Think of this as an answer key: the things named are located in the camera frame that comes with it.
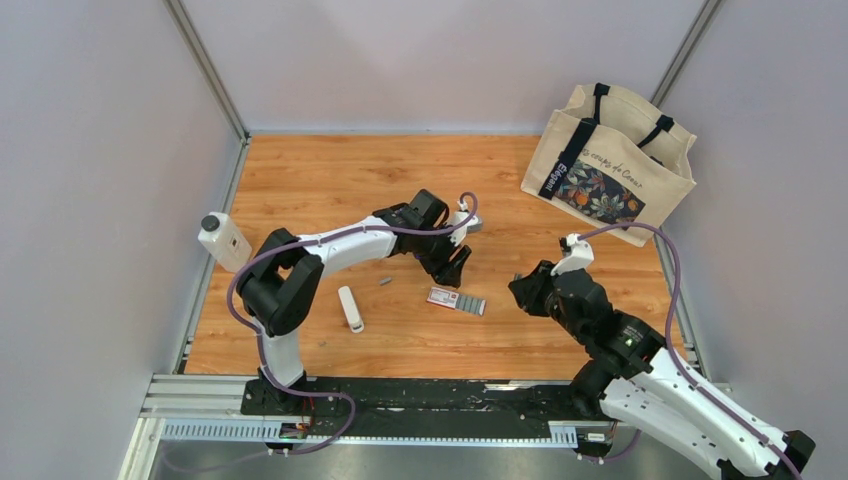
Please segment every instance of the gray floor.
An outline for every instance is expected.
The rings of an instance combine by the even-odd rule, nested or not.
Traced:
[[[626,445],[631,432],[619,433]],[[252,443],[165,443],[168,459],[181,467],[218,465],[263,450]],[[571,451],[529,448],[378,447],[333,445],[303,457],[262,457],[233,468],[205,474],[180,474],[164,465],[153,479],[280,478],[298,480],[707,480],[707,476],[676,452],[643,436],[639,447],[620,463],[602,466],[578,461]]]

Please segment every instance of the floral print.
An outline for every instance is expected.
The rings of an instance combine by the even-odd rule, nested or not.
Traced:
[[[603,172],[580,160],[568,169],[556,197],[604,223],[632,222],[645,202]]]

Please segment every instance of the white bottle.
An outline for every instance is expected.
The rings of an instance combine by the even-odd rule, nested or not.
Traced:
[[[356,308],[356,302],[353,300],[353,292],[350,291],[350,287],[344,286],[339,289],[339,300],[342,301],[342,310],[345,312],[350,331],[359,333],[364,330],[365,324],[362,323],[362,315],[359,314],[359,309]]]
[[[237,272],[250,259],[250,244],[226,213],[203,217],[197,239],[228,272]]]

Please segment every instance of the floor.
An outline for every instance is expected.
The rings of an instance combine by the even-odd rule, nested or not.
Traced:
[[[425,302],[434,285],[411,256],[356,265],[322,280],[301,327],[310,375],[571,379],[588,360],[553,320],[519,310],[507,289],[515,273],[561,257],[560,236],[588,224],[519,190],[536,136],[257,136],[231,215],[254,248],[274,229],[318,233],[408,202],[421,188],[454,201],[480,199],[484,229],[460,292],[485,298],[483,316]],[[610,235],[591,241],[589,273],[613,304],[663,331],[668,291],[652,243],[637,248]],[[392,277],[392,282],[378,282]],[[186,373],[254,374],[253,333],[227,313],[232,275],[216,266]],[[351,287],[365,322],[351,333],[337,290]],[[675,326],[675,343],[679,339]]]

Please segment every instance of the black cap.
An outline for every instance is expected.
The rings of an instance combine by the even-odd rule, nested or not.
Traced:
[[[214,232],[215,230],[218,230],[218,227],[220,226],[221,221],[218,220],[218,217],[215,215],[206,215],[203,217],[203,220],[200,221],[200,228],[207,232]]]

